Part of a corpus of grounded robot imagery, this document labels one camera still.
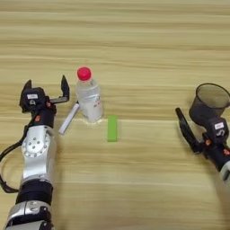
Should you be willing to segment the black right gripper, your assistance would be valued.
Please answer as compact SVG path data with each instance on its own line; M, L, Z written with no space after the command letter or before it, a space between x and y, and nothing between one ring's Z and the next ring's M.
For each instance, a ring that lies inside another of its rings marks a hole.
M204 136L204 144L199 142L188 124L182 125L182 134L194 154L201 154L211 161L220 172L223 166L230 161L230 149L223 143L216 145L208 136Z

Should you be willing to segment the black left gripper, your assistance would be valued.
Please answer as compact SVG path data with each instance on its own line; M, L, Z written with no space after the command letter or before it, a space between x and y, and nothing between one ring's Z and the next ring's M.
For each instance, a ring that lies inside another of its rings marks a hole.
M31 89L31 80L27 81L22 89ZM61 91L63 94L58 98L51 99L50 102L45 102L43 105L38 104L30 107L32 127L41 125L54 127L54 118L57 113L55 104L68 102L70 97L69 85L64 75L61 80Z

